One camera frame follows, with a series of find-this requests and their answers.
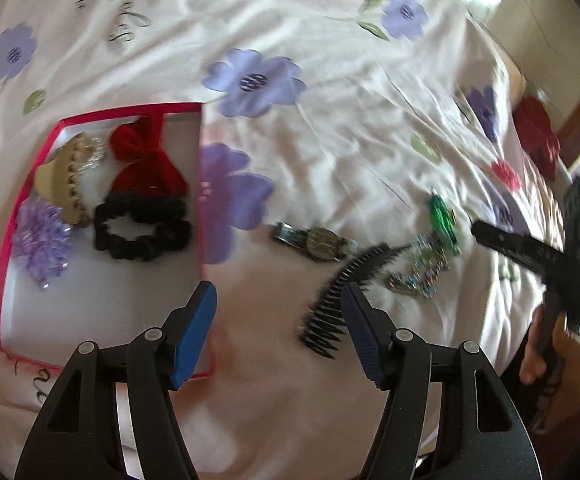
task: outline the watch face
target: watch face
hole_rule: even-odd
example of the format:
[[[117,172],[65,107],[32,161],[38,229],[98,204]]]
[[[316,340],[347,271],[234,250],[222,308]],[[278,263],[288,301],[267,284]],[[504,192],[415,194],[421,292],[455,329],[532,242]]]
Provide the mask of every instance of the watch face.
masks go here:
[[[340,238],[327,229],[315,228],[308,232],[305,249],[313,258],[324,261],[339,259]]]

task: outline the black comb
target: black comb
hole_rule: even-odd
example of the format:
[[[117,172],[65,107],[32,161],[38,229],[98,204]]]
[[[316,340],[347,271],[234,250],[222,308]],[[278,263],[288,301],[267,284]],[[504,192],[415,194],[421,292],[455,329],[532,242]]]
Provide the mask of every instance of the black comb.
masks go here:
[[[336,342],[346,326],[341,312],[341,293],[349,283],[357,283],[363,289],[379,271],[390,264],[410,245],[392,248],[379,244],[365,250],[350,260],[336,273],[330,285],[324,288],[318,300],[304,317],[304,326],[299,341],[313,352],[334,359],[332,351],[337,351]]]

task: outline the tiled floor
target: tiled floor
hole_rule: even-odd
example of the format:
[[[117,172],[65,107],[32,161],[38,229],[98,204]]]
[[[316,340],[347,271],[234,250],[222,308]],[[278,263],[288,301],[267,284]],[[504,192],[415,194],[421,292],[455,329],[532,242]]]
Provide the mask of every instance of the tiled floor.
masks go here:
[[[580,100],[580,10],[573,0],[462,0],[539,89],[557,130]]]

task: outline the blue gripper pad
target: blue gripper pad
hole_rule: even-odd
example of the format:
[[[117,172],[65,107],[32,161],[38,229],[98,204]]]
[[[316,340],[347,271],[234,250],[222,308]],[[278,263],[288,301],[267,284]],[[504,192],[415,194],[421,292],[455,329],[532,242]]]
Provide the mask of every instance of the blue gripper pad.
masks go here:
[[[382,353],[390,345],[390,331],[380,325],[356,283],[343,288],[341,311],[366,377],[379,386],[385,375],[382,370]]]
[[[201,282],[184,308],[184,310],[193,308],[195,311],[175,348],[174,371],[170,381],[177,390],[195,371],[196,362],[216,313],[216,303],[214,285],[210,282]]]

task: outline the purple scrunchie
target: purple scrunchie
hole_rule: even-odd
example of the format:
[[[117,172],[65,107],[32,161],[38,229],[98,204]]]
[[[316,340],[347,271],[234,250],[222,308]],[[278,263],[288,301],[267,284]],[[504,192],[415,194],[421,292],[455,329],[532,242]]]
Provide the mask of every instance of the purple scrunchie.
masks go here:
[[[60,207],[42,198],[27,198],[17,213],[12,256],[39,286],[47,288],[50,277],[60,276],[67,269],[71,231]]]

